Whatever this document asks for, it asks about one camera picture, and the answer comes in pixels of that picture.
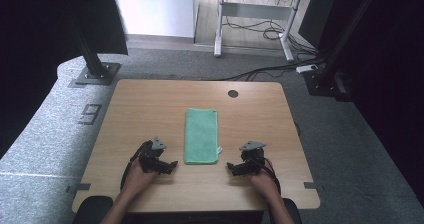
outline wall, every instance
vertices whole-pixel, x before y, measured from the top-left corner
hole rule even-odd
[[[125,34],[194,37],[195,0],[116,0]]]

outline desk leg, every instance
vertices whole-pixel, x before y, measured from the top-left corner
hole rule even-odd
[[[283,50],[284,50],[284,53],[286,54],[286,58],[288,62],[294,61],[287,38],[290,35],[290,29],[293,25],[294,17],[296,16],[296,12],[299,7],[299,2],[300,0],[294,0],[289,19],[287,20],[286,28],[284,29],[284,32],[280,34],[280,42],[281,42],[281,45],[283,46]]]
[[[222,46],[222,8],[224,5],[224,0],[218,0],[218,28],[215,33],[215,51],[214,56],[221,56],[221,46]]]

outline gray carpet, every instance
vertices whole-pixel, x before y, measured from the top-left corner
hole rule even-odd
[[[51,93],[0,161],[0,223],[72,221],[74,188],[119,79],[210,80],[287,64],[275,55],[129,53],[100,55],[122,64],[111,86],[70,87],[84,67],[82,58],[58,68]],[[300,210],[303,223],[424,223],[423,207],[352,103],[310,96],[294,71],[270,74],[282,75],[259,74],[255,81],[282,84],[321,199],[318,209]],[[87,104],[102,105],[99,116],[93,125],[78,124]]]

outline green cloth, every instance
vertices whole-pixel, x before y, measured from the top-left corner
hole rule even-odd
[[[213,164],[218,161],[218,121],[213,109],[189,108],[186,116],[184,162]]]

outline desk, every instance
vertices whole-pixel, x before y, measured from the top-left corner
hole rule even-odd
[[[236,90],[238,97],[228,95]],[[218,144],[223,151],[214,165],[185,165],[185,115],[189,107],[218,113]],[[72,209],[93,195],[116,198],[122,173],[140,145],[158,136],[168,148],[165,162],[178,161],[171,175],[158,176],[129,208],[130,212],[265,210],[266,205],[242,177],[233,177],[226,162],[241,163],[239,147],[248,140],[267,144],[282,195],[299,208],[320,201],[293,119],[279,83],[121,80],[113,94]]]
[[[293,25],[300,0],[293,0],[291,7],[280,7],[270,5],[252,5],[244,3],[231,3],[218,0],[218,28],[215,34],[215,57],[221,56],[222,47],[222,17],[247,17],[272,20],[285,20],[287,24],[284,32],[280,34],[280,42],[286,55],[287,61],[294,61],[287,38]]]

